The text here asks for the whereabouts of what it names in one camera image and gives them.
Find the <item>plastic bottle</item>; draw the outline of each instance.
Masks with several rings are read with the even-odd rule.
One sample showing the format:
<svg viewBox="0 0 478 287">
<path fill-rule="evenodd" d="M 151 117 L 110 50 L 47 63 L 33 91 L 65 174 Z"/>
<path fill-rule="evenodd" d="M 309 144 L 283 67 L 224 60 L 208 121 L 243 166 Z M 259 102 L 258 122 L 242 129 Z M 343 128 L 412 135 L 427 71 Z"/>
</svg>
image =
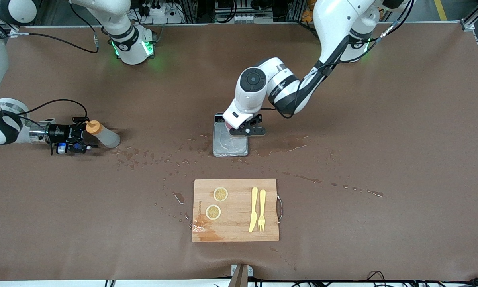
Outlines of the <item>plastic bottle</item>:
<svg viewBox="0 0 478 287">
<path fill-rule="evenodd" d="M 92 136 L 95 136 L 100 142 L 102 142 L 102 144 L 108 149 L 113 149 L 120 144 L 119 135 L 110 131 L 96 120 L 86 122 L 85 129 L 88 133 L 92 134 Z"/>
</svg>

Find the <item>fork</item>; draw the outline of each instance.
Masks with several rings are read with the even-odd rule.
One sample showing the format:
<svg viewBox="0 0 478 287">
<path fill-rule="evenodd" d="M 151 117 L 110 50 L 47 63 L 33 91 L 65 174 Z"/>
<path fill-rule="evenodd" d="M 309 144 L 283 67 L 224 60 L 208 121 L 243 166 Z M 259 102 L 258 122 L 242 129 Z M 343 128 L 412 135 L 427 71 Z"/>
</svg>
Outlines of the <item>fork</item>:
<svg viewBox="0 0 478 287">
<path fill-rule="evenodd" d="M 261 190 L 261 216 L 259 217 L 259 231 L 264 231 L 266 219 L 264 218 L 264 207 L 266 205 L 266 190 Z"/>
</svg>

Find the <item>knife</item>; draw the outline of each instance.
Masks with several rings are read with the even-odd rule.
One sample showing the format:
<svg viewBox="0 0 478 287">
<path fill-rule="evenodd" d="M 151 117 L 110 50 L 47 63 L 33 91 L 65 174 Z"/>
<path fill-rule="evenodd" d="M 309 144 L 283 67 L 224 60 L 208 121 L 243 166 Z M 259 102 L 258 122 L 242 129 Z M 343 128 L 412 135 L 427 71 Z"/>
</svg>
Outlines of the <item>knife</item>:
<svg viewBox="0 0 478 287">
<path fill-rule="evenodd" d="M 249 232 L 253 232 L 255 228 L 255 223 L 257 223 L 257 212 L 255 211 L 255 205 L 257 205 L 257 196 L 259 194 L 259 189 L 253 187 L 251 189 L 251 219 L 250 219 L 250 230 Z"/>
</svg>

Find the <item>brown table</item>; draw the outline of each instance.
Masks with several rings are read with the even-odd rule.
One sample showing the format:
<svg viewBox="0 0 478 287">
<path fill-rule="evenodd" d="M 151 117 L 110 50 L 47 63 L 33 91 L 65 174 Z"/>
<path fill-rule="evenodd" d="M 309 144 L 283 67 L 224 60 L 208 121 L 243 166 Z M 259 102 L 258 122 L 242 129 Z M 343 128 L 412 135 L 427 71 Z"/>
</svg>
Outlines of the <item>brown table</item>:
<svg viewBox="0 0 478 287">
<path fill-rule="evenodd" d="M 92 46 L 88 29 L 37 32 Z M 214 113 L 263 58 L 304 76 L 320 51 L 308 31 L 167 27 L 155 59 L 133 67 L 100 37 L 97 55 L 8 44 L 1 97 L 79 100 L 123 142 L 84 156 L 0 147 L 0 280 L 221 277 L 233 263 L 263 279 L 478 277 L 478 47 L 459 24 L 405 24 L 292 120 L 265 112 L 268 134 L 242 159 L 212 157 Z M 33 118 L 80 115 L 56 103 Z M 192 243 L 193 180 L 254 177 L 278 180 L 280 241 Z"/>
</svg>

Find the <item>cutting board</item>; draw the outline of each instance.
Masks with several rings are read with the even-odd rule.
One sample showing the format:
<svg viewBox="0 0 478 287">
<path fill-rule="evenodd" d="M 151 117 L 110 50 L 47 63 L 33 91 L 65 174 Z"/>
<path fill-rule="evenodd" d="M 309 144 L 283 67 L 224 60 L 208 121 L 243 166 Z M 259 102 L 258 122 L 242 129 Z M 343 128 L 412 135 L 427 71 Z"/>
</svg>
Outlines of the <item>cutting board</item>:
<svg viewBox="0 0 478 287">
<path fill-rule="evenodd" d="M 228 198 L 222 202 L 214 199 L 214 190 L 225 187 Z M 260 216 L 260 190 L 266 190 L 264 217 L 266 225 L 263 232 L 257 223 L 252 233 L 248 232 L 251 218 L 253 187 L 259 188 L 256 212 Z M 197 179 L 193 197 L 193 242 L 244 242 L 278 241 L 278 216 L 276 213 L 276 179 Z M 208 206 L 215 204 L 221 209 L 216 220 L 206 216 Z"/>
</svg>

